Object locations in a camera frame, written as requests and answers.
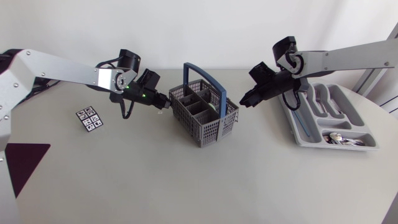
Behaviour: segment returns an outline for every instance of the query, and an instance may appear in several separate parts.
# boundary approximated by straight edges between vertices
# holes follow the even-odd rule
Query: black and white pattern
[[[103,125],[102,120],[92,106],[89,106],[76,113],[81,123],[85,126],[88,132]]]

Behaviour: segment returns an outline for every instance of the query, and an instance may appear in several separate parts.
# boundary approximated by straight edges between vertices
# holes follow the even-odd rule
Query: spoon
[[[356,143],[353,143],[353,142],[350,142],[350,141],[347,141],[347,142],[341,142],[343,145],[346,145],[346,146],[359,146],[359,144],[356,144]]]
[[[331,144],[331,142],[330,142],[331,138],[329,136],[323,136],[323,140],[325,140],[327,143]]]
[[[333,140],[338,141],[338,142],[340,142],[340,141],[349,141],[349,142],[352,142],[352,143],[357,144],[359,146],[364,146],[365,145],[365,143],[363,143],[363,141],[360,140],[360,139],[345,139],[339,133],[330,133],[329,136]]]

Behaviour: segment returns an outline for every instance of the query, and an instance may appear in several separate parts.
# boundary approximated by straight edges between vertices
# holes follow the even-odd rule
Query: gray plastic basket
[[[189,68],[204,80],[188,82]],[[213,144],[232,131],[239,108],[226,97],[226,90],[208,73],[191,63],[183,68],[183,85],[169,91],[173,114],[200,146]]]

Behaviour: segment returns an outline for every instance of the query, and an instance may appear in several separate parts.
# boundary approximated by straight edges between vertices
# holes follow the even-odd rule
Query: wire
[[[396,111],[396,110],[398,110],[398,108],[393,109],[393,110],[390,111],[389,113],[392,113],[392,112],[394,112],[394,111]]]
[[[126,112],[126,107],[125,107],[125,105],[124,105],[124,100],[120,101],[119,104],[120,104],[120,108],[121,108],[121,110],[122,110],[122,117],[123,117],[123,119],[128,119],[128,118],[130,117],[130,115],[131,115],[132,108],[133,108],[133,106],[134,106],[134,101],[131,101],[131,103],[130,103],[130,108],[129,108],[129,111],[127,112],[127,114],[125,114],[125,112]]]
[[[385,102],[385,103],[383,103],[382,105],[380,105],[380,106],[384,106],[386,103],[388,103],[388,102],[390,102],[391,100],[393,100],[393,99],[395,99],[395,98],[397,98],[398,96],[396,96],[396,97],[393,97],[393,98],[391,98],[390,100],[387,100],[387,102]]]
[[[0,54],[0,61],[1,61],[1,60],[7,60],[7,59],[9,59],[9,58],[11,58],[10,55]]]
[[[297,102],[295,108],[291,107],[291,106],[289,105],[289,103],[286,101],[286,97],[285,97],[285,93],[284,93],[284,92],[282,93],[282,98],[284,99],[285,105],[286,105],[290,110],[295,111],[295,110],[297,110],[297,109],[300,108],[301,101],[300,101],[299,94],[297,93],[297,91],[293,91],[293,94],[294,94],[294,98],[296,99],[296,102]]]
[[[38,86],[38,87],[33,88],[32,91],[21,102],[18,103],[18,105],[29,100],[33,96],[38,95],[38,94],[44,92],[45,90],[48,90],[49,88],[55,86],[58,83],[60,83],[60,81],[56,81],[55,83],[53,83],[51,85]]]
[[[101,68],[103,65],[107,65],[107,64],[112,66],[113,68],[116,68],[112,63],[113,62],[117,62],[120,59],[122,59],[122,57],[118,57],[118,58],[115,58],[115,59],[112,59],[112,60],[107,60],[105,62],[100,62],[99,64],[97,64],[96,68]]]

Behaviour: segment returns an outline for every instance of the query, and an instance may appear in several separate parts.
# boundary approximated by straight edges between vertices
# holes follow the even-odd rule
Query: black triangle
[[[50,148],[50,144],[9,143],[6,147],[7,165],[15,198]]]

